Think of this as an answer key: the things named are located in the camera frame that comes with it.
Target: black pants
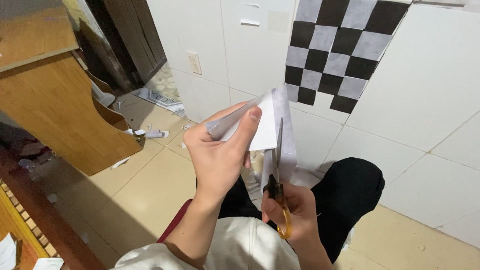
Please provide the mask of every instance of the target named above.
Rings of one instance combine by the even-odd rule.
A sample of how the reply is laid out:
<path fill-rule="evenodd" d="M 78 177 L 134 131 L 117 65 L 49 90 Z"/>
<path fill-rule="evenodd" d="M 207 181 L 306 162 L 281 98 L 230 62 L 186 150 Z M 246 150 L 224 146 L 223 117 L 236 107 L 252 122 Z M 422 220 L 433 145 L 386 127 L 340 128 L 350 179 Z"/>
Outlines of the black pants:
<path fill-rule="evenodd" d="M 335 162 L 320 183 L 312 188 L 317 208 L 318 232 L 334 263 L 348 233 L 359 219 L 375 209 L 385 181 L 382 171 L 366 160 L 347 158 Z M 229 190 L 218 218 L 253 217 L 262 213 L 252 203 L 241 176 Z M 268 223 L 276 230 L 276 225 Z"/>

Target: black square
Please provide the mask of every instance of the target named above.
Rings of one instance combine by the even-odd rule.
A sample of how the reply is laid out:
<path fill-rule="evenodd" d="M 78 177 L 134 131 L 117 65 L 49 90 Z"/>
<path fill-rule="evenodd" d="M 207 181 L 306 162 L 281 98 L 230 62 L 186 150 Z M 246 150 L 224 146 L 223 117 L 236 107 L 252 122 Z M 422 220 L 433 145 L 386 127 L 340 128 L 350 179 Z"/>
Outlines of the black square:
<path fill-rule="evenodd" d="M 314 23 L 293 21 L 292 38 L 290 40 L 290 45 L 308 49 L 314 31 Z"/>
<path fill-rule="evenodd" d="M 332 52 L 352 55 L 363 31 L 353 28 L 339 28 L 336 31 Z"/>
<path fill-rule="evenodd" d="M 365 31 L 391 35 L 408 10 L 409 4 L 378 1 L 368 19 Z"/>
<path fill-rule="evenodd" d="M 318 12 L 317 25 L 340 27 L 348 3 L 350 0 L 323 0 Z"/>
<path fill-rule="evenodd" d="M 346 113 L 352 113 L 353 108 L 357 104 L 356 99 L 346 98 L 342 96 L 334 96 L 330 108 L 332 110 L 342 111 Z"/>
<path fill-rule="evenodd" d="M 338 94 L 340 85 L 342 85 L 342 81 L 343 77 L 323 73 L 322 78 L 320 79 L 320 84 L 318 85 L 318 91 L 330 95 L 336 95 Z"/>
<path fill-rule="evenodd" d="M 309 49 L 305 69 L 322 73 L 328 59 L 328 51 Z"/>
<path fill-rule="evenodd" d="M 378 61 L 350 56 L 347 69 L 345 70 L 345 76 L 370 80 L 377 64 Z"/>
<path fill-rule="evenodd" d="M 300 86 L 302 74 L 302 68 L 285 66 L 285 82 L 287 84 Z"/>
<path fill-rule="evenodd" d="M 317 95 L 317 91 L 311 90 L 308 88 L 300 87 L 299 88 L 299 97 L 297 102 L 312 105 L 315 103 L 315 96 Z"/>

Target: light switch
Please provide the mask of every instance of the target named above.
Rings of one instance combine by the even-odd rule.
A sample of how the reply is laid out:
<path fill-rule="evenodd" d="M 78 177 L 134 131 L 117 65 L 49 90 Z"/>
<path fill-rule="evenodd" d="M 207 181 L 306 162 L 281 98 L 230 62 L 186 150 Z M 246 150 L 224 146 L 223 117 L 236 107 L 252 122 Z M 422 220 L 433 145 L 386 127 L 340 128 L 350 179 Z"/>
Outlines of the light switch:
<path fill-rule="evenodd" d="M 200 68 L 200 61 L 198 60 L 198 54 L 187 51 L 187 55 L 188 55 L 188 60 L 190 61 L 190 66 L 192 66 L 192 71 L 194 73 L 202 75 L 202 69 Z"/>

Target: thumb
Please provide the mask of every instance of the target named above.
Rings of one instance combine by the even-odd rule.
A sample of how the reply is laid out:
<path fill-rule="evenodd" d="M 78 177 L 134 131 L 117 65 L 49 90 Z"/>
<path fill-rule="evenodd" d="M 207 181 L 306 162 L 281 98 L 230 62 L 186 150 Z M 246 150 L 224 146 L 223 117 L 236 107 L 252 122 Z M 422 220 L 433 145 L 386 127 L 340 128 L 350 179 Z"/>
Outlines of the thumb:
<path fill-rule="evenodd" d="M 228 147 L 244 152 L 250 140 L 257 131 L 258 123 L 262 116 L 262 109 L 253 107 L 240 119 L 239 126 L 232 137 L 226 142 Z"/>
<path fill-rule="evenodd" d="M 282 207 L 275 200 L 264 198 L 262 201 L 262 213 L 264 213 L 268 219 L 275 222 L 277 226 L 281 228 L 285 227 L 285 217 L 283 216 Z"/>

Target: checkerboard pattern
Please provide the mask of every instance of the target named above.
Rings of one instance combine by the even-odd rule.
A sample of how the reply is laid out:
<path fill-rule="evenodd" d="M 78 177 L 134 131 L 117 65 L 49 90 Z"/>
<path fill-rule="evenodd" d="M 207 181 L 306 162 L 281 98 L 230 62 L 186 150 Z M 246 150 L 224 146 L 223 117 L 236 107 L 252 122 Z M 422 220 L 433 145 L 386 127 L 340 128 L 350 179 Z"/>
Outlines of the checkerboard pattern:
<path fill-rule="evenodd" d="M 297 102 L 333 95 L 330 109 L 351 113 L 409 4 L 384 0 L 300 0 L 285 83 Z"/>

